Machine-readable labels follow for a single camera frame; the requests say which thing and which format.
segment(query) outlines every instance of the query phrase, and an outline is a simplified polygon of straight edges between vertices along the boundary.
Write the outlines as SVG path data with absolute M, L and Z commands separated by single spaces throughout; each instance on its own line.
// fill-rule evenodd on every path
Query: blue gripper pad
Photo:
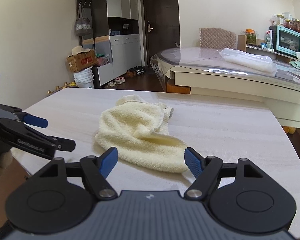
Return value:
M 26 124 L 34 125 L 41 128 L 46 128 L 48 126 L 47 119 L 43 119 L 31 114 L 25 115 L 22 121 L 25 122 Z
M 198 178 L 200 173 L 203 172 L 201 160 L 194 156 L 188 148 L 185 150 L 185 163 L 195 178 Z
M 114 166 L 118 162 L 118 150 L 116 147 L 109 148 L 105 153 L 103 153 L 99 159 L 101 159 L 101 164 L 99 172 L 106 179 Z

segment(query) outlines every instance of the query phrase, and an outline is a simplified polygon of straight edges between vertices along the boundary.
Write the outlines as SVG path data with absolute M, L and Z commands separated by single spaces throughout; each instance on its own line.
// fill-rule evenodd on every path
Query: glass tabletop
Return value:
M 199 69 L 211 73 L 229 74 L 245 78 L 289 82 L 291 85 L 300 86 L 300 70 L 289 63 L 273 59 L 278 70 L 275 73 L 258 71 L 243 65 L 225 61 L 219 54 L 220 50 L 208 48 L 172 48 L 157 53 L 158 59 L 168 63 L 171 67 L 183 66 Z M 162 74 L 166 74 L 168 67 L 160 67 Z

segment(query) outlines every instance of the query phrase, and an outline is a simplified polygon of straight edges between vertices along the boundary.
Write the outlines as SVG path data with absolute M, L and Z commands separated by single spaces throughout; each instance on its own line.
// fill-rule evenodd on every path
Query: white bucket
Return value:
M 78 73 L 73 73 L 74 81 L 79 88 L 94 88 L 92 67 L 82 70 Z

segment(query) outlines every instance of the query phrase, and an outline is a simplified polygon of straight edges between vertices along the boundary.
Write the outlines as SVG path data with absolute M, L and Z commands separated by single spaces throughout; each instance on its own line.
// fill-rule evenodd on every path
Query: door handle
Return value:
M 148 21 L 147 23 L 148 23 L 148 32 L 151 32 L 151 30 L 153 30 L 153 28 L 151 28 L 150 21 Z

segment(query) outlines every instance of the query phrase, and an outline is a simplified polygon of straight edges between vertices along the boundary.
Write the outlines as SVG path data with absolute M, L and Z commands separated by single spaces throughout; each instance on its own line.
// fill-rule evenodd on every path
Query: oven window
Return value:
M 279 46 L 300 52 L 300 37 L 285 31 L 279 31 Z

